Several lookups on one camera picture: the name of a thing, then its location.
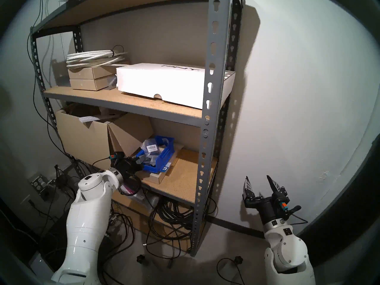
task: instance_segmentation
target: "open cardboard box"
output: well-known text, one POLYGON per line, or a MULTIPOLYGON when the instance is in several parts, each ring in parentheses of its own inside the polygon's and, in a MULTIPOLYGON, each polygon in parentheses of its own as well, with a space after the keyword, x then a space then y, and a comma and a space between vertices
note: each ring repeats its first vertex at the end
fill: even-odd
MULTIPOLYGON (((115 118, 84 123, 79 120, 100 114, 99 107, 85 104, 71 104, 56 112, 57 129, 66 153, 93 164, 114 151, 123 151, 129 156, 153 134, 149 118, 134 113, 109 109, 108 117, 115 114, 115 118)), ((95 166, 107 170, 111 161, 102 160, 95 166)))

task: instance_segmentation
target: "wall outlet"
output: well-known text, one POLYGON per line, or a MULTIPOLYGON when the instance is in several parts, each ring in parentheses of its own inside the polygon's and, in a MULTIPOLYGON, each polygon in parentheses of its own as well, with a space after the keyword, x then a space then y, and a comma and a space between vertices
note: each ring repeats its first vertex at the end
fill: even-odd
POLYGON ((48 180, 42 175, 38 174, 34 179, 30 180, 30 184, 33 189, 41 196, 44 201, 47 201, 50 198, 51 188, 48 186, 48 180))

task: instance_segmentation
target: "shelf edge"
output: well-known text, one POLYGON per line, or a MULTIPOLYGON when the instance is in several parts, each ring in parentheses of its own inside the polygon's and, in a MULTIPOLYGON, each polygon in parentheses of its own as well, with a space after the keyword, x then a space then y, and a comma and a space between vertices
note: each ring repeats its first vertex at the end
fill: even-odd
POLYGON ((201 118, 188 116, 188 115, 184 115, 180 113, 173 113, 173 112, 162 111, 158 109, 141 107, 141 106, 136 106, 136 105, 131 105, 131 104, 123 104, 123 103, 110 102, 110 101, 105 101, 105 100, 97 100, 97 99, 91 99, 91 98, 85 98, 85 97, 79 97, 79 96, 69 96, 69 95, 56 94, 56 93, 53 94, 53 93, 49 93, 48 91, 44 92, 44 96, 46 98, 82 103, 82 104, 87 104, 87 105, 92 105, 92 106, 101 106, 101 107, 106 107, 110 109, 145 115, 149 117, 163 119, 166 121, 178 122, 180 124, 187 124, 187 125, 192 125, 196 127, 201 126, 201 118))

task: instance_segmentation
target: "particleboard shelf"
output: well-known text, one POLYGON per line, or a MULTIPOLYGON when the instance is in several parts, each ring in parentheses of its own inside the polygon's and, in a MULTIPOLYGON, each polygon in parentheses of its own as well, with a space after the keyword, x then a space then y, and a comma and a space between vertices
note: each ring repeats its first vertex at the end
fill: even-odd
POLYGON ((46 98, 83 103, 93 106, 131 112, 168 121, 194 126, 201 125, 202 110, 178 104, 167 103, 160 99, 146 98, 112 90, 73 90, 71 87, 53 87, 44 91, 46 98))
POLYGON ((40 24, 33 28, 33 32, 83 24, 138 7, 143 8, 187 1, 207 0, 70 0, 44 18, 40 24))
MULTIPOLYGON (((213 157, 209 183, 214 174, 217 161, 213 157)), ((149 185, 154 192, 194 206, 195 192, 197 190, 197 171, 198 152, 182 149, 161 184, 146 180, 143 180, 143 182, 149 185)))

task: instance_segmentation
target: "black knob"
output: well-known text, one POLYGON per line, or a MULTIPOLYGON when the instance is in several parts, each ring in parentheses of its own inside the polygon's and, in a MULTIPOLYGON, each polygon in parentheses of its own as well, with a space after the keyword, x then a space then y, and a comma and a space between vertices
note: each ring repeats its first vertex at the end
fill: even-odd
POLYGON ((138 257, 137 257, 137 262, 142 264, 143 262, 145 261, 145 256, 140 254, 138 257))
POLYGON ((235 256, 234 262, 237 265, 241 265, 243 263, 243 258, 241 256, 235 256))

